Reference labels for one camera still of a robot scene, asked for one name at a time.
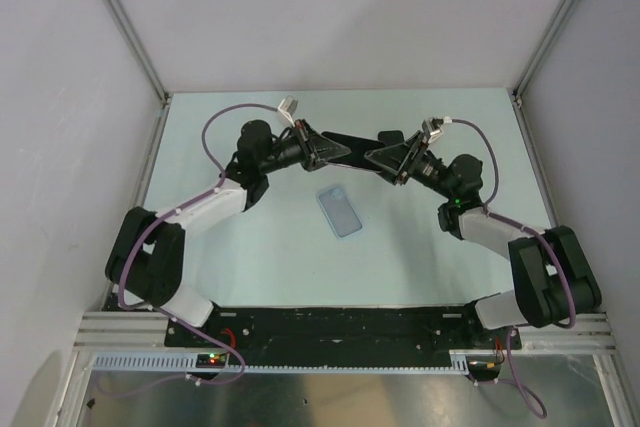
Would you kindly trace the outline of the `dark phone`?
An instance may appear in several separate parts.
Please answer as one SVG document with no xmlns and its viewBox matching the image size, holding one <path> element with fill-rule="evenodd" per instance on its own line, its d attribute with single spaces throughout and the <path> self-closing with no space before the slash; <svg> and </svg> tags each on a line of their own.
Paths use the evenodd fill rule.
<svg viewBox="0 0 640 427">
<path fill-rule="evenodd" d="M 369 151 L 385 148 L 386 144 L 384 142 L 329 131 L 324 131 L 322 135 L 349 149 L 348 154 L 330 160 L 329 163 L 331 165 L 370 172 L 381 171 L 381 168 L 367 160 L 365 155 Z"/>
</svg>

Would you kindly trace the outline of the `light blue phone case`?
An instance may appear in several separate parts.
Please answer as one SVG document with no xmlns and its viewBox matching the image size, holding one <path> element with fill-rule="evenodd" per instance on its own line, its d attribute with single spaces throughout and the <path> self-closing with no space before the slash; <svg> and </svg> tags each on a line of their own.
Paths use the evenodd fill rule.
<svg viewBox="0 0 640 427">
<path fill-rule="evenodd" d="M 317 201 L 338 239 L 346 239 L 363 229 L 363 223 L 342 186 L 325 188 L 317 194 Z"/>
</svg>

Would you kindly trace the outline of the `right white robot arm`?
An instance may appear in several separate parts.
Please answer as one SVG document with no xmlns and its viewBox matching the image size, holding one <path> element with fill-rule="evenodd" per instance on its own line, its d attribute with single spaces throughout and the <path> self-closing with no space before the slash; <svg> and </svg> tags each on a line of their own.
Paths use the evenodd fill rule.
<svg viewBox="0 0 640 427">
<path fill-rule="evenodd" d="M 471 304 L 475 314 L 461 325 L 469 345 L 486 347 L 506 327 L 570 329 L 578 315 L 600 307 L 601 290 L 576 233 L 563 225 L 534 228 L 490 210 L 480 198 L 483 164 L 476 157 L 461 154 L 444 164 L 423 133 L 364 157 L 393 184 L 414 180 L 443 196 L 441 230 L 509 262 L 512 290 Z"/>
</svg>

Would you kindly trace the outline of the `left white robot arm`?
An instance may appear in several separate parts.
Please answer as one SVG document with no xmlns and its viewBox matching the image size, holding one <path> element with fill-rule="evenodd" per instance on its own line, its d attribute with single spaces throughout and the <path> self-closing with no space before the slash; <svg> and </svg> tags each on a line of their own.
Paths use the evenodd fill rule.
<svg viewBox="0 0 640 427">
<path fill-rule="evenodd" d="M 245 123 L 216 184 L 163 212 L 135 207 L 126 214 L 106 266 L 107 277 L 118 287 L 119 306 L 150 307 L 187 323 L 187 334 L 197 344 L 214 344 L 222 323 L 211 315 L 213 301 L 185 277 L 188 241 L 257 204 L 269 188 L 270 173 L 296 164 L 312 172 L 350 153 L 304 120 L 281 136 L 265 121 Z"/>
</svg>

